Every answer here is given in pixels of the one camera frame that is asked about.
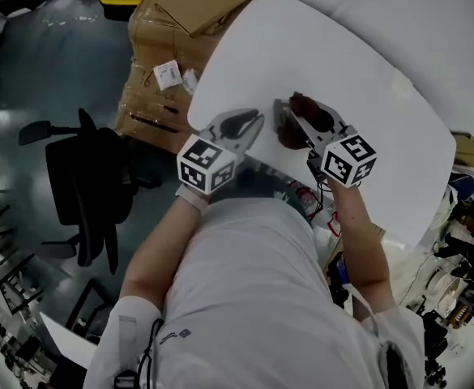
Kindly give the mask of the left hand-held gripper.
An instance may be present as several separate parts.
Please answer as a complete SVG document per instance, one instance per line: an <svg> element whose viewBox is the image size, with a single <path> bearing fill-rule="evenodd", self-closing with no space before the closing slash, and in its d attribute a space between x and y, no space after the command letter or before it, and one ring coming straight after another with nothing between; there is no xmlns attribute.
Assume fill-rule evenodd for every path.
<svg viewBox="0 0 474 389"><path fill-rule="evenodd" d="M257 109L233 109L215 117L209 127L191 135L177 154L179 180L211 195L232 181L260 134L265 117Z"/></svg>

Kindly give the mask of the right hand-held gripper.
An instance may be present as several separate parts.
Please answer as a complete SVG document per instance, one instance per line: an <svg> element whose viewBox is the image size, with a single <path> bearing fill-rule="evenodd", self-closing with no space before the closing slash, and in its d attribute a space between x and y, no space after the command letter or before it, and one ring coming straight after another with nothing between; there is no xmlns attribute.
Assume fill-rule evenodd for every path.
<svg viewBox="0 0 474 389"><path fill-rule="evenodd" d="M370 175L377 152L333 108L318 101L315 105L287 108L287 148L312 149L307 165L317 183L327 178L357 186Z"/></svg>

